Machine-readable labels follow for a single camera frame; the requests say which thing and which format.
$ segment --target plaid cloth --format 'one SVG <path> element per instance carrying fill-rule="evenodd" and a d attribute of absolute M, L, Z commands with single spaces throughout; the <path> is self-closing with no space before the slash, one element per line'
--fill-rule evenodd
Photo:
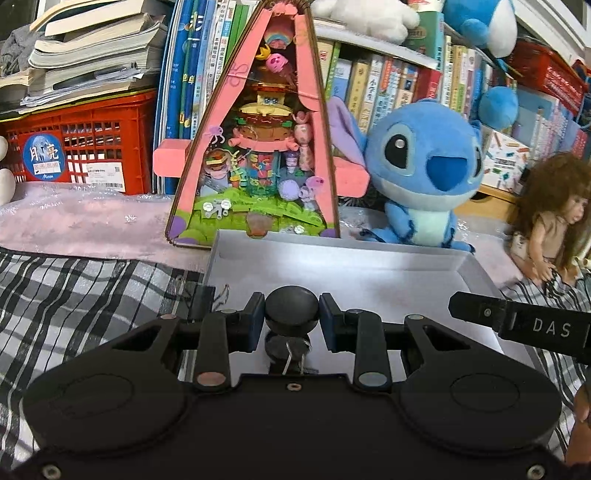
<path fill-rule="evenodd" d="M 586 273 L 579 279 L 575 287 L 560 281 L 555 273 L 554 280 L 544 287 L 536 287 L 529 280 L 517 282 L 501 289 L 508 300 L 541 305 L 563 310 L 591 312 L 591 274 Z M 572 357 L 535 349 L 544 373 L 552 380 L 562 399 L 562 414 L 557 427 L 548 443 L 550 450 L 559 458 L 564 458 L 569 444 L 570 431 L 575 418 L 573 413 L 574 395 L 585 381 L 585 365 L 581 365 Z"/>
<path fill-rule="evenodd" d="M 159 314 L 187 318 L 201 280 L 141 261 L 0 248 L 0 468 L 16 467 L 36 449 L 21 405 L 34 378 Z"/>

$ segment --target doll hair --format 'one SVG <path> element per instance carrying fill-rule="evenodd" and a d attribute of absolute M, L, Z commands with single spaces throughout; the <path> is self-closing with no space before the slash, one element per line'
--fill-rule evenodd
<path fill-rule="evenodd" d="M 541 212 L 559 213 L 571 195 L 591 199 L 591 167 L 572 153 L 557 153 L 532 168 L 524 192 L 517 201 L 516 231 L 529 238 Z M 564 268 L 575 256 L 578 242 L 587 231 L 589 208 L 583 219 L 570 225 L 556 267 Z"/>

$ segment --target wooden drawer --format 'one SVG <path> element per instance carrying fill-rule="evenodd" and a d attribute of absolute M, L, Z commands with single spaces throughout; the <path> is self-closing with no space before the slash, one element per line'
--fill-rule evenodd
<path fill-rule="evenodd" d="M 477 193 L 466 203 L 456 208 L 455 213 L 457 216 L 496 218 L 510 223 L 515 214 L 515 205 L 485 193 Z"/>

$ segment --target blue nose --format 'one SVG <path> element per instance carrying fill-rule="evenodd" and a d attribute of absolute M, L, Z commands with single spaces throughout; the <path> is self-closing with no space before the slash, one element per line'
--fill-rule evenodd
<path fill-rule="evenodd" d="M 457 157 L 431 157 L 427 160 L 427 177 L 441 192 L 457 187 L 466 176 L 468 161 Z"/>

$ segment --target person's hand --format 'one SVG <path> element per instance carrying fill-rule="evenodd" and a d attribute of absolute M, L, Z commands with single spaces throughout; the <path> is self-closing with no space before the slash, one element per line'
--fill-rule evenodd
<path fill-rule="evenodd" d="M 541 262 L 535 262 L 534 265 L 540 280 L 552 280 L 552 270 L 556 268 L 553 264 L 547 262 L 546 260 L 542 260 Z"/>
<path fill-rule="evenodd" d="M 589 398 L 585 385 L 579 388 L 574 396 L 574 422 L 573 431 L 570 433 L 569 448 L 564 461 L 572 466 L 577 463 L 591 463 L 591 427 L 587 423 L 589 419 Z"/>

